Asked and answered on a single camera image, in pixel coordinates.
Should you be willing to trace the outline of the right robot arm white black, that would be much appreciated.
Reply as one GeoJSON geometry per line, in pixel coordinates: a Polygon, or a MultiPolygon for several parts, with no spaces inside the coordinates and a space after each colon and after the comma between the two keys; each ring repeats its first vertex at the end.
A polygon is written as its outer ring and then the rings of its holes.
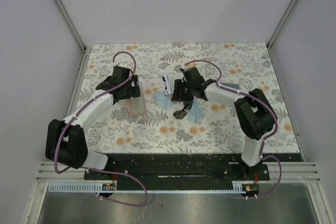
{"type": "Polygon", "coordinates": [[[196,67],[180,69],[182,79],[174,81],[171,101],[190,104],[195,98],[224,104],[235,109],[239,125],[247,136],[239,166],[243,179],[250,180],[258,173],[265,140],[278,127],[277,116],[260,89],[244,93],[213,79],[205,80],[196,67]]]}

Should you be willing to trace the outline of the pink glasses case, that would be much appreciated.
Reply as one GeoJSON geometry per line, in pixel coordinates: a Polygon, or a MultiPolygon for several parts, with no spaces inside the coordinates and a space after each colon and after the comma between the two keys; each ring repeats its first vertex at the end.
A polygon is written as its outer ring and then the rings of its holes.
{"type": "Polygon", "coordinates": [[[127,100],[128,113],[131,116],[139,117],[146,115],[146,105],[144,99],[143,89],[140,88],[140,96],[137,98],[130,98],[127,100]]]}

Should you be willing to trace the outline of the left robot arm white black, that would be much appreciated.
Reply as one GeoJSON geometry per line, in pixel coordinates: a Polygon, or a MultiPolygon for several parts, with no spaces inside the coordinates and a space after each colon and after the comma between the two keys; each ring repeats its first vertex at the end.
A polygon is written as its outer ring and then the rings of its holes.
{"type": "Polygon", "coordinates": [[[54,162],[55,171],[64,172],[57,168],[61,163],[75,169],[93,168],[102,179],[112,177],[113,165],[108,163],[107,155],[88,150],[86,133],[117,102],[140,96],[138,76],[129,68],[116,66],[83,106],[62,120],[52,120],[48,125],[45,156],[54,162]]]}

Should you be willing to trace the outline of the black sunglasses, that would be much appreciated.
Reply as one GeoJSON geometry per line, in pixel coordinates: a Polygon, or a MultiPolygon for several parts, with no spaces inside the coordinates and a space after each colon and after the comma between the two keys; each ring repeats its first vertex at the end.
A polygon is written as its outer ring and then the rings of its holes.
{"type": "Polygon", "coordinates": [[[177,120],[183,119],[188,114],[188,112],[192,108],[193,102],[192,101],[183,102],[183,105],[184,105],[184,107],[181,110],[177,110],[173,113],[173,116],[177,120]]]}

